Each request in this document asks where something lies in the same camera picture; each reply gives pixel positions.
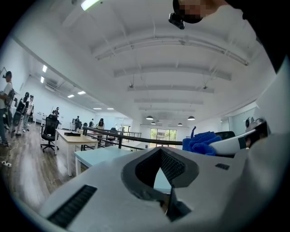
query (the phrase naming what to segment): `ceiling light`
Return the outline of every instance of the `ceiling light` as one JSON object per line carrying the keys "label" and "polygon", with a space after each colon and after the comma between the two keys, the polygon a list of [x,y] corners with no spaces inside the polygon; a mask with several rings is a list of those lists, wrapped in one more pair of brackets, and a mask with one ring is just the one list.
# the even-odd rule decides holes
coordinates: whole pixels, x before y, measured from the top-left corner
{"label": "ceiling light", "polygon": [[95,3],[99,2],[101,0],[85,0],[82,4],[81,7],[83,10],[87,10],[89,9],[92,5],[94,5]]}
{"label": "ceiling light", "polygon": [[46,73],[47,67],[44,65],[42,68],[42,71],[44,71]]}
{"label": "ceiling light", "polygon": [[195,118],[193,116],[189,116],[187,120],[192,121],[195,120]]}
{"label": "ceiling light", "polygon": [[149,115],[149,116],[146,117],[146,119],[147,120],[153,120],[153,117]]}

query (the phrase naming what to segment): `black office chair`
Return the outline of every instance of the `black office chair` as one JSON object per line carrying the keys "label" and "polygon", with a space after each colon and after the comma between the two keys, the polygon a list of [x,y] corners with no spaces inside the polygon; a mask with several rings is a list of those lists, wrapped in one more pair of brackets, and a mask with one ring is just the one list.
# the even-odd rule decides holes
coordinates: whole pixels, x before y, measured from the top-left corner
{"label": "black office chair", "polygon": [[54,150],[55,146],[52,145],[51,143],[53,141],[55,141],[55,130],[57,129],[58,124],[59,124],[58,118],[55,115],[49,115],[45,119],[44,132],[43,132],[44,126],[41,126],[41,138],[48,141],[48,144],[41,144],[40,145],[41,148],[42,148],[42,146],[45,146],[45,148],[42,149],[43,152],[47,148],[51,148],[52,150]]}
{"label": "black office chair", "polygon": [[222,140],[235,137],[235,133],[233,131],[222,131],[222,132],[216,132],[215,134],[216,136],[221,136]]}

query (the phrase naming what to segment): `jeans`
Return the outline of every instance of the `jeans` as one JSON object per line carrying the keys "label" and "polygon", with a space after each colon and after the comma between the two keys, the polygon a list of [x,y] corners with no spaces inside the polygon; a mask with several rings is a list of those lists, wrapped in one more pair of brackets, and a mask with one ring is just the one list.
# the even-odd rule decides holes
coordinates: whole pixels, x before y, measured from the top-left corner
{"label": "jeans", "polygon": [[4,128],[4,122],[3,122],[3,115],[5,114],[5,109],[0,109],[0,136],[2,139],[2,143],[6,144],[7,139],[5,137],[5,128]]}
{"label": "jeans", "polygon": [[23,130],[27,130],[27,123],[28,123],[29,115],[25,114],[23,119]]}

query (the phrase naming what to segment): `woman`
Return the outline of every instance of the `woman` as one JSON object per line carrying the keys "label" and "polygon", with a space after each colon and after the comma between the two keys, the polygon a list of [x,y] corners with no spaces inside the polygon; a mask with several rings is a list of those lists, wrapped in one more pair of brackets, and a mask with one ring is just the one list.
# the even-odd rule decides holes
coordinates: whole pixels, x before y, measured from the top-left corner
{"label": "woman", "polygon": [[96,129],[100,129],[100,130],[103,130],[105,128],[105,123],[104,123],[104,119],[101,118],[99,123],[97,124],[96,126]]}

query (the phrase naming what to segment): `camera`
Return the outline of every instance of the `camera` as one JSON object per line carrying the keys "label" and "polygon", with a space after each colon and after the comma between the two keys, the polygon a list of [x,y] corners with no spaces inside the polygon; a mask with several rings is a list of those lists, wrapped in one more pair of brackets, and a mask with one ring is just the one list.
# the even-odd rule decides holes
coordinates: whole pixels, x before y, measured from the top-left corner
{"label": "camera", "polygon": [[184,28],[185,28],[184,21],[181,20],[175,13],[171,13],[169,15],[168,21],[181,30],[184,30]]}

